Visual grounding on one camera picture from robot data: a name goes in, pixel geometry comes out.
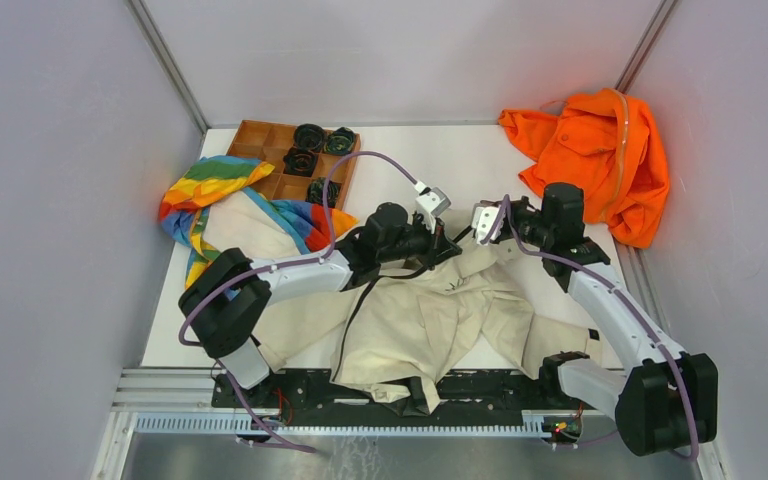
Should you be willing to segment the beige zip jacket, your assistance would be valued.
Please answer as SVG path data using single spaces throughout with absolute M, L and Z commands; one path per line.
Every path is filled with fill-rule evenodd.
M 544 317 L 524 297 L 505 269 L 521 253 L 515 241 L 459 244 L 462 254 L 413 279 L 393 269 L 367 291 L 314 292 L 268 306 L 245 342 L 219 360 L 250 388 L 340 330 L 332 383 L 385 404 L 417 393 L 424 413 L 438 407 L 437 383 L 479 338 L 531 379 L 562 352 L 603 362 L 598 331 Z

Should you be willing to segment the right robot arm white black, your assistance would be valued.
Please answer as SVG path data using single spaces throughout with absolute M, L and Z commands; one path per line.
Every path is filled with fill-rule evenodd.
M 545 357 L 537 392 L 551 408 L 573 399 L 612 419 L 637 456 L 669 452 L 688 461 L 713 441 L 718 427 L 719 372 L 705 353 L 671 339 L 622 286 L 605 251 L 584 233 L 580 188 L 552 183 L 540 207 L 504 198 L 491 229 L 511 239 L 595 321 L 621 362 L 621 373 L 570 351 Z

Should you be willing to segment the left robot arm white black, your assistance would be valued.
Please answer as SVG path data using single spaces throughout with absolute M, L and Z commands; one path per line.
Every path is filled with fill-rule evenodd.
M 275 391 L 254 334 L 268 307 L 358 288 L 379 279 L 385 263 L 413 260 L 426 272 L 461 252 L 440 218 L 426 220 L 383 203 L 333 249 L 283 259 L 252 259 L 239 248 L 225 250 L 184 291 L 178 306 L 197 346 L 236 383 L 241 399 L 260 407 Z

